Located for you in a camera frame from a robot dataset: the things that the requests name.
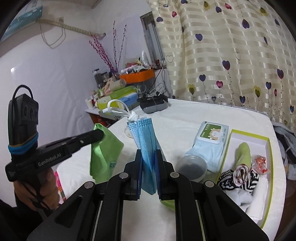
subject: alpaca illustration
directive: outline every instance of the alpaca illustration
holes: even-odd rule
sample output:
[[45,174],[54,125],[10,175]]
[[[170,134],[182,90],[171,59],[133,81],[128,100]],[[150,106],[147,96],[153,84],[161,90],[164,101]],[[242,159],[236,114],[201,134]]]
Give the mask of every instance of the alpaca illustration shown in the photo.
[[220,133],[221,129],[211,129],[210,135],[208,136],[211,140],[217,141],[218,138],[221,136]]

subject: blue rubber band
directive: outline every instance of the blue rubber band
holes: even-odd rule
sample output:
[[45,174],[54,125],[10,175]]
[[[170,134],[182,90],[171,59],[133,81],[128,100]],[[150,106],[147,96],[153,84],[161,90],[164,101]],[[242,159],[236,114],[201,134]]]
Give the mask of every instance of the blue rubber band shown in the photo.
[[8,150],[13,155],[23,155],[25,154],[38,140],[38,132],[35,134],[35,136],[25,143],[22,146],[8,146]]

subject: black sleeve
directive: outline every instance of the black sleeve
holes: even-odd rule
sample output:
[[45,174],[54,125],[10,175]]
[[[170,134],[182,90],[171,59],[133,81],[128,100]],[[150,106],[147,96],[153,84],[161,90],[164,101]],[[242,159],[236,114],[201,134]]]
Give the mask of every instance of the black sleeve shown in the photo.
[[26,240],[42,222],[39,213],[22,203],[16,195],[15,201],[17,206],[11,207],[0,200],[0,240]]

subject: transparent bowl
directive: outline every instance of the transparent bowl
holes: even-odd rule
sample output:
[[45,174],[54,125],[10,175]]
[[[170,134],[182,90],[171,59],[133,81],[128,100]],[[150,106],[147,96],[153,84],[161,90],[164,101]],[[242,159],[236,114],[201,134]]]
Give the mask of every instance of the transparent bowl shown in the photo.
[[191,181],[200,182],[207,173],[207,163],[200,156],[184,156],[177,162],[175,171]]

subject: metal screw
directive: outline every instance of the metal screw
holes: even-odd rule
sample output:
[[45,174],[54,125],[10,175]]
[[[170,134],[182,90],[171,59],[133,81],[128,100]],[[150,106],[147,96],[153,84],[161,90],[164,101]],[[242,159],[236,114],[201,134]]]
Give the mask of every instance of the metal screw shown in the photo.
[[211,182],[211,181],[206,181],[205,182],[205,185],[208,187],[208,188],[212,188],[214,186],[214,183]]
[[93,185],[94,185],[93,182],[86,182],[86,183],[84,184],[84,187],[85,187],[85,188],[92,188]]
[[122,172],[122,173],[119,174],[119,177],[124,179],[124,178],[128,177],[128,174],[126,172]]
[[177,178],[177,177],[179,177],[179,173],[177,173],[177,172],[171,172],[171,173],[170,173],[170,176],[171,176],[172,178]]

